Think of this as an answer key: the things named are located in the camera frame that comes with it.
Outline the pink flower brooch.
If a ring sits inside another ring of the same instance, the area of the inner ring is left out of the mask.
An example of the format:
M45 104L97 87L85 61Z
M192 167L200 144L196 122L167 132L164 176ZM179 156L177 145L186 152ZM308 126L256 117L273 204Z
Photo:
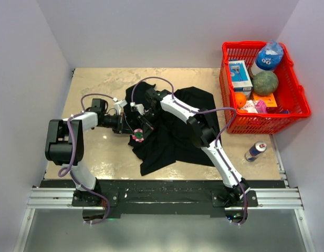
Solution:
M142 142L144 140L143 130L142 129L135 129L133 131L132 139L136 142Z

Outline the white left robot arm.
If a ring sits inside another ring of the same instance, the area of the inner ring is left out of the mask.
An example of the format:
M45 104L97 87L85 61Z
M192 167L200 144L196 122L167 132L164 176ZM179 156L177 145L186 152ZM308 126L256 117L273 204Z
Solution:
M107 112L107 101L94 98L91 106L83 108L80 113L66 119L52 119L48 124L46 159L60 166L59 177L71 176L76 187L74 199L90 206L102 204L106 207L107 201L102 195L99 181L83 161L83 133L95 127L111 128L115 133L124 131L123 108L127 102L116 98L113 101L114 114Z

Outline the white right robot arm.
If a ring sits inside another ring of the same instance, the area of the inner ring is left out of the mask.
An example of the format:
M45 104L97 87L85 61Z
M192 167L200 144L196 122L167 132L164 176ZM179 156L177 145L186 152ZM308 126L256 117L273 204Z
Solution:
M138 116L142 127L142 132L139 133L141 140L146 140L156 128L153 124L161 112L176 116L186 123L193 145L208 156L220 173L227 191L226 201L232 206L240 206L243 203L243 207L246 208L248 206L246 195L250 191L250 186L222 148L221 134L211 116L216 110L191 107L167 90L158 92L150 88L145 92L145 99L151 107L147 112L140 112Z

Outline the black garment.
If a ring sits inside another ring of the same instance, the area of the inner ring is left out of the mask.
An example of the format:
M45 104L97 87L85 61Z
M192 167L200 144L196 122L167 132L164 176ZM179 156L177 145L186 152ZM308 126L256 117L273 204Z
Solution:
M134 101L143 104L144 108L148 109L150 104L144 95L148 89L154 87L155 85L146 82L140 83L135 89ZM127 122L133 130L142 129L137 115L131 112L129 105L132 89L133 86L126 89L125 100L128 105L125 106L124 112ZM178 89L174 94L189 106L208 110L216 108L213 95L197 87ZM142 176L171 165L176 161L214 166L208 156L192 144L186 123L168 112L161 113L156 122L155 130L147 139L144 138L142 142L136 142L130 137L128 145L132 146L133 153L142 160L140 164Z

